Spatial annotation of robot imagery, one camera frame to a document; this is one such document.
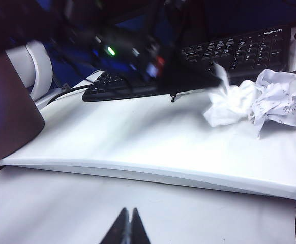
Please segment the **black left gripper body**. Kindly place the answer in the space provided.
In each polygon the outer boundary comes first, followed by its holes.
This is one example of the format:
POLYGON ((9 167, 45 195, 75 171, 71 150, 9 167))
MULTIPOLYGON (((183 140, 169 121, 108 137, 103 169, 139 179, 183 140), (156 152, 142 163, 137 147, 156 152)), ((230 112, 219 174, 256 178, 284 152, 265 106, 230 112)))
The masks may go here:
POLYGON ((131 48, 130 67, 139 79, 159 79, 167 54, 168 48, 154 36, 139 36, 131 48))

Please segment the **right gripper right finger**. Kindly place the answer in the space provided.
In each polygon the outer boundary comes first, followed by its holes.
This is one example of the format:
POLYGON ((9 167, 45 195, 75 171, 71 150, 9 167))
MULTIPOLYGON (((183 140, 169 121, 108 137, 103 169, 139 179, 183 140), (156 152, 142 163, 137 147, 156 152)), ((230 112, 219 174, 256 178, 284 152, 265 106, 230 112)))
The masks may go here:
POLYGON ((134 208, 131 220, 131 243, 133 244, 150 244, 150 240, 145 231, 143 222, 139 215, 138 209, 134 208))

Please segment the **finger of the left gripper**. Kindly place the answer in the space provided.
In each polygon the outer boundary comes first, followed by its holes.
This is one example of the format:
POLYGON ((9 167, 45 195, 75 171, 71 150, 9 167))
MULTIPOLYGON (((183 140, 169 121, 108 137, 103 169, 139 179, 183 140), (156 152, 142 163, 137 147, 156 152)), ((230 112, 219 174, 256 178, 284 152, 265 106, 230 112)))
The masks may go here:
POLYGON ((162 45, 164 64, 160 72, 160 90, 195 90, 217 87, 221 79, 195 62, 185 61, 175 46, 162 45))

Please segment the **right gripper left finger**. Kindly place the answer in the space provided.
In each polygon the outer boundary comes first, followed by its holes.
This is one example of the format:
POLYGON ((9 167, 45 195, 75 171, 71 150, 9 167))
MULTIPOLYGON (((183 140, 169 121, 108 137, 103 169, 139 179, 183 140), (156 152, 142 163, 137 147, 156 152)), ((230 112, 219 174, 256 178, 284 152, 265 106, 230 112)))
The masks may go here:
POLYGON ((129 212, 126 208, 121 210, 118 217, 115 219, 112 226, 100 242, 100 244, 109 243, 131 243, 130 218, 129 212))

